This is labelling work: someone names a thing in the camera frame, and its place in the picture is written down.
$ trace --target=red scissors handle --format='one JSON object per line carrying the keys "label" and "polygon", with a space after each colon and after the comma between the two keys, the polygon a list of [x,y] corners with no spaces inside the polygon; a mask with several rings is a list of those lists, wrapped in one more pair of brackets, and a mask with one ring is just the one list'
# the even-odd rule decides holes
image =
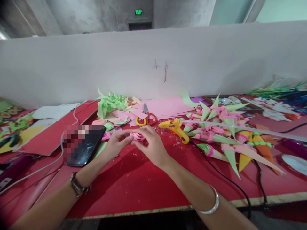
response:
{"label": "red scissors handle", "polygon": [[[153,113],[147,113],[147,118],[146,118],[146,123],[148,124],[148,125],[150,125],[150,126],[152,126],[152,125],[155,125],[156,123],[157,123],[157,117],[156,117],[156,115],[154,115]],[[154,121],[153,122],[151,122],[151,123],[149,123],[149,117],[150,117],[150,115],[152,115],[153,117],[154,117]]]}

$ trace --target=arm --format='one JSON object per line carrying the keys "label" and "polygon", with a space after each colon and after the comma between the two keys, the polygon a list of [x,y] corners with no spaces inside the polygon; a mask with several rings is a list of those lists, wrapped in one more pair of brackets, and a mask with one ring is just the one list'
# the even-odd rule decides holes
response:
{"label": "arm", "polygon": [[[178,164],[170,157],[160,136],[150,126],[134,130],[142,134],[148,141],[145,147],[139,142],[133,143],[154,163],[162,169],[179,187],[192,206],[200,211],[213,208],[216,196],[212,188]],[[216,229],[257,229],[242,213],[240,213],[224,197],[219,195],[220,203],[217,210],[210,215],[197,213],[210,230]]]}
{"label": "arm", "polygon": [[[130,132],[131,130],[124,130],[112,135],[102,153],[77,173],[76,179],[80,185],[88,187],[102,168],[132,141],[133,138],[128,136]],[[78,198],[71,187],[71,181],[67,180],[49,197],[29,209],[12,225],[11,229],[55,229],[61,224],[77,200]]]}

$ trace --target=person's left hand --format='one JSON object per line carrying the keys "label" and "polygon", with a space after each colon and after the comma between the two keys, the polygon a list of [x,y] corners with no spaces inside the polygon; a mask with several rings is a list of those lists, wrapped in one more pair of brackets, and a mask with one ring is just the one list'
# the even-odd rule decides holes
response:
{"label": "person's left hand", "polygon": [[129,136],[131,131],[131,129],[125,129],[123,131],[112,134],[108,144],[100,156],[107,157],[107,161],[114,159],[123,149],[123,147],[125,147],[127,144],[130,144],[133,140],[133,137]]}

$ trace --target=bracelet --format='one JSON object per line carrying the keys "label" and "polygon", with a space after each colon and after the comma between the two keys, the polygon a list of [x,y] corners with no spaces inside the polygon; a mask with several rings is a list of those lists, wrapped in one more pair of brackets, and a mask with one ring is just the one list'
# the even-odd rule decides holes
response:
{"label": "bracelet", "polygon": [[201,214],[204,214],[204,215],[210,215],[210,214],[214,213],[214,212],[217,210],[218,205],[219,205],[218,193],[217,193],[217,191],[215,190],[215,188],[213,188],[211,185],[210,185],[210,187],[213,189],[213,191],[214,191],[214,193],[215,193],[215,196],[216,196],[216,201],[215,201],[215,205],[213,206],[213,208],[210,209],[209,211],[200,211],[200,210],[196,209],[195,207],[193,207],[193,208],[195,209],[195,211],[197,211],[197,212],[199,212],[199,213],[201,213]]}
{"label": "bracelet", "polygon": [[90,191],[92,185],[90,185],[89,187],[82,187],[76,179],[76,174],[77,174],[77,172],[73,172],[70,180],[71,180],[71,187],[73,188],[74,192],[76,193],[77,198],[79,198],[80,195],[78,194],[77,190],[86,194],[88,191]]}

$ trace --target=wooden table edge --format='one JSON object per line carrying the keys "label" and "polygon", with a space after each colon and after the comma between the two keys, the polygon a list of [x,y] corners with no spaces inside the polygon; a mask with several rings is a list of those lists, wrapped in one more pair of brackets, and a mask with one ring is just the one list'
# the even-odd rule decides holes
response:
{"label": "wooden table edge", "polygon": [[[284,204],[295,201],[303,201],[307,200],[307,192],[298,192],[298,193],[288,193],[281,195],[272,195],[267,196],[269,204]],[[263,203],[263,197],[255,197],[249,199],[252,206],[258,206]],[[236,208],[247,207],[247,200],[233,200],[230,201]],[[124,213],[116,213],[116,214],[105,214],[98,216],[88,216],[82,218],[70,218],[68,220],[77,220],[77,219],[101,219],[108,217],[119,217],[119,216],[131,216],[131,215],[142,215],[142,214],[150,214],[150,213],[159,213],[159,212],[168,212],[168,211],[184,211],[184,210],[192,210],[192,205],[179,206],[179,207],[170,207],[170,208],[161,208],[154,210],[143,210],[143,211],[135,211],[135,212],[124,212]]]}

